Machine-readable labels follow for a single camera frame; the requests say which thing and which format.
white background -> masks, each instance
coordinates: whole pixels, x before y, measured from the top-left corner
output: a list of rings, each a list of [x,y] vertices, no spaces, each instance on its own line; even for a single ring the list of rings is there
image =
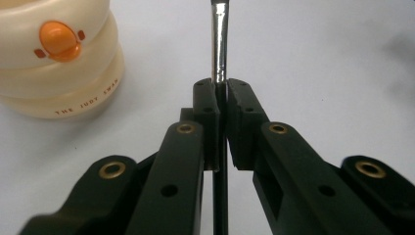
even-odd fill
[[[99,159],[156,152],[192,106],[193,83],[210,77],[208,0],[111,8],[126,65],[105,109],[46,120],[0,106],[1,234],[56,211]],[[270,119],[295,127],[327,162],[366,155],[414,183],[414,22],[411,0],[233,0],[228,76],[250,83]],[[205,179],[203,235],[212,234]],[[270,234],[252,174],[230,167],[229,185],[230,234]]]

ridged container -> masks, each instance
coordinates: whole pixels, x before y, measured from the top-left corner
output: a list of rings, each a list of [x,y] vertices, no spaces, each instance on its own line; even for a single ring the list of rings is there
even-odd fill
[[[124,70],[110,0],[0,1],[0,102],[66,118],[107,100]]]

metal shaft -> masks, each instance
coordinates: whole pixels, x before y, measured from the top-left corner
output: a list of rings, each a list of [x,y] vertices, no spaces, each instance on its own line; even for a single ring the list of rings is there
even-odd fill
[[[215,86],[219,122],[219,171],[213,173],[213,234],[228,234],[228,171],[226,123],[226,47],[229,1],[211,1],[212,6],[212,83]]]

cream-colored container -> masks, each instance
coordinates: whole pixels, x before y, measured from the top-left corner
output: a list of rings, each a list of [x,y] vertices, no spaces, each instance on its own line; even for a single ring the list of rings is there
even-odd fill
[[[33,117],[65,118],[105,101],[124,67],[109,6],[0,1],[0,102]]]

orange cap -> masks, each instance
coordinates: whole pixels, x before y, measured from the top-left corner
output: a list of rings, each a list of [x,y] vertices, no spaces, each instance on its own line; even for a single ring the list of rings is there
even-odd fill
[[[75,33],[63,23],[45,23],[40,28],[39,37],[43,48],[50,54],[49,58],[55,61],[69,62],[81,51]]]

